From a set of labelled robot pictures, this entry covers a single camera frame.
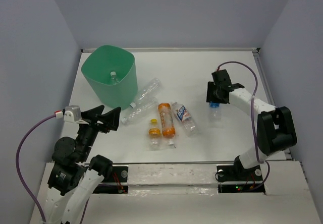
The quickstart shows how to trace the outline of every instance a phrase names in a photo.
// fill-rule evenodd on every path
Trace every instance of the gray wall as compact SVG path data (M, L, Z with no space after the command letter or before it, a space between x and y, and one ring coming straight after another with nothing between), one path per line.
M323 221L323 0L289 0L261 59L276 105L293 114L301 160Z
M259 47L287 0L55 0L81 48Z
M34 204L16 173L16 149L35 123L69 102L79 56L54 0L0 0L0 223L29 223ZM22 148L22 173L34 193L58 122L45 123Z

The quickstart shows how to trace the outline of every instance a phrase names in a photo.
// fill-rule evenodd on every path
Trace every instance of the clear plastic bottle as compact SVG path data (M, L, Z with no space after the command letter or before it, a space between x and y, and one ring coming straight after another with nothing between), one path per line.
M148 135L150 138L151 147L157 148L160 143L160 137L162 136L158 127L157 119L150 120Z
M168 103L162 103L158 106L158 111L161 120L161 131L163 136L167 138L168 144L170 146L175 146L174 137L175 137L175 127L172 118L171 106Z
M111 84L118 84L119 83L119 78L117 76L117 73L115 71L112 71L110 73L110 76L111 76Z
M136 97L134 100L130 103L130 106L132 108L137 107L140 104L145 103L147 100L149 100L150 97L153 97L156 95L158 90L161 87L160 80L158 78L153 78L150 80L140 91L138 91Z
M187 136L191 136L196 133L196 124L185 106L178 104L177 102L172 103L172 109L175 118L184 127Z
M208 118L210 122L218 122L221 120L222 113L219 103L210 102L209 103L209 114Z
M152 110L156 110L158 106L158 100L153 97L145 104L140 105L134 111L132 111L127 117L123 117L121 122L126 125L139 121L141 118L145 117Z

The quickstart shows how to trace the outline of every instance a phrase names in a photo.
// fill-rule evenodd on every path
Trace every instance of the bottle with blue label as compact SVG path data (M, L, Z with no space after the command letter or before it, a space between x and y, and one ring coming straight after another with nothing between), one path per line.
M219 103L209 103L210 113L208 114L210 122L218 122L221 120L221 108Z
M183 126L186 135L191 136L196 133L196 124L190 114L190 112L186 109L182 104L178 104L177 102L172 103L172 110L175 118L181 123Z

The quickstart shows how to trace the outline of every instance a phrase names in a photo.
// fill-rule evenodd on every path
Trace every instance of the robotic arm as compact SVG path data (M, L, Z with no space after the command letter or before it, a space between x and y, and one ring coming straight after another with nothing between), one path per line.
M97 155L89 167L80 165L87 160L99 132L116 131L121 108L102 115L104 105L81 112L80 107L65 108L64 121L79 124L76 139L63 137L55 144L55 162L48 180L44 213L46 223L73 224L93 190L112 172L112 161Z
M233 104L251 116L251 99L243 85L232 84L227 70L212 73L213 81L208 82L206 102ZM294 123L287 107L275 107L254 98L254 115L257 116L256 139L260 162L270 155L294 146L297 142ZM255 147L237 156L232 169L224 176L248 176L259 165Z

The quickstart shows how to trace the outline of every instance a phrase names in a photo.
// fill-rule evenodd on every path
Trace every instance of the green bin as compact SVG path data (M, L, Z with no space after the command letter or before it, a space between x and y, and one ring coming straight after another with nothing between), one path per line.
M138 91L135 57L115 46L101 46L84 62L82 74L103 104L126 109ZM113 84L110 73L115 71L119 83Z

